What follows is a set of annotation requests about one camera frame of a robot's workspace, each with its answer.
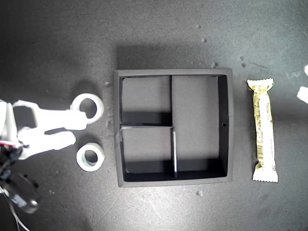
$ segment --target candy bar wrapper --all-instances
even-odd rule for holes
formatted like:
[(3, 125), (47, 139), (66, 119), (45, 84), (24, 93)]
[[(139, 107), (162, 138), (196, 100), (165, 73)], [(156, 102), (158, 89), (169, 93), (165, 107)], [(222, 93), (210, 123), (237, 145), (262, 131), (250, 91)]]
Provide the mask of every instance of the candy bar wrapper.
[(274, 132), (270, 111), (268, 90), (273, 86), (272, 78), (263, 80), (247, 80), (254, 91), (254, 114), (257, 131), (257, 159), (253, 180), (278, 182), (274, 159)]

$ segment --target wire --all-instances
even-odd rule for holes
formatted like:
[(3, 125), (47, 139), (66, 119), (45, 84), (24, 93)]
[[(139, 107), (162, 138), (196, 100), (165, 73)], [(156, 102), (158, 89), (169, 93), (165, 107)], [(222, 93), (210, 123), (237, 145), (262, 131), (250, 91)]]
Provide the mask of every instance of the wire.
[(21, 227), (23, 227), (23, 229), (24, 229), (25, 231), (30, 231), (30, 229), (28, 229), (28, 228), (26, 227), (26, 225), (24, 225), (23, 222), (19, 219), (18, 215), (17, 215), (16, 212), (15, 212), (15, 209), (14, 209), (14, 207), (13, 207), (13, 204), (12, 204), (11, 200), (8, 198), (8, 196), (6, 195), (4, 189), (3, 189), (1, 186), (0, 186), (0, 192), (3, 193), (3, 195), (4, 195), (5, 199), (6, 199), (6, 201), (9, 203), (11, 212), (12, 212), (14, 218), (15, 218), (15, 221), (16, 221), (16, 225), (17, 225), (18, 231), (20, 231), (19, 225), (20, 225)]

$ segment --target tape roll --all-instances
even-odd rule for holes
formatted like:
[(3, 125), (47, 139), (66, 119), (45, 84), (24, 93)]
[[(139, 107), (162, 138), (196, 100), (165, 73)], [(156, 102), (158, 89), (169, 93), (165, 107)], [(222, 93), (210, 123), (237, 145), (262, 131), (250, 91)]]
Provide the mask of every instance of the tape roll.
[(72, 105), (70, 107), (71, 110), (80, 111), (80, 105), (82, 101), (85, 99), (90, 99), (95, 103), (96, 113), (92, 118), (88, 118), (87, 124), (92, 124), (99, 120), (104, 113), (104, 104), (102, 100), (97, 96), (89, 93), (83, 93), (74, 98)]
[[(86, 159), (86, 151), (93, 151), (96, 153), (97, 161), (95, 163)], [(76, 155), (78, 165), (87, 172), (98, 170), (102, 166), (104, 159), (104, 151), (102, 147), (96, 143), (87, 143), (78, 150)]]

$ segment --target black table surface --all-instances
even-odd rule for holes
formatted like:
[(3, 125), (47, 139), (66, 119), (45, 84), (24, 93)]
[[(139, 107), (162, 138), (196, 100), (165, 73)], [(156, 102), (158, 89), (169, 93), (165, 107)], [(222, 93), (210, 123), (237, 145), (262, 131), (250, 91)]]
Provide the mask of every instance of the black table surface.
[[(98, 122), (75, 132), (75, 145), (14, 166), (40, 184), (39, 211), (17, 210), (30, 230), (308, 230), (308, 105), (296, 97), (308, 87), (308, 1), (11, 0), (0, 3), (0, 31), (0, 98), (68, 109), (74, 96), (92, 92), (105, 105)], [(119, 188), (113, 71), (213, 62), (233, 70), (233, 181)], [(277, 184), (252, 181), (256, 136), (246, 80), (269, 77)], [(106, 155), (92, 173), (76, 162), (89, 141)], [(17, 230), (3, 198), (0, 208), (0, 229)]]

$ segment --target black tray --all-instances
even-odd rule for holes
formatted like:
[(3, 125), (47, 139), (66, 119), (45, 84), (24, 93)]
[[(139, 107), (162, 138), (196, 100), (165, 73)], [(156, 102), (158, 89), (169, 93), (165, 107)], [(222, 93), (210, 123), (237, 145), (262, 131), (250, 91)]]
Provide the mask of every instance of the black tray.
[(230, 69), (117, 70), (120, 187), (232, 180)]

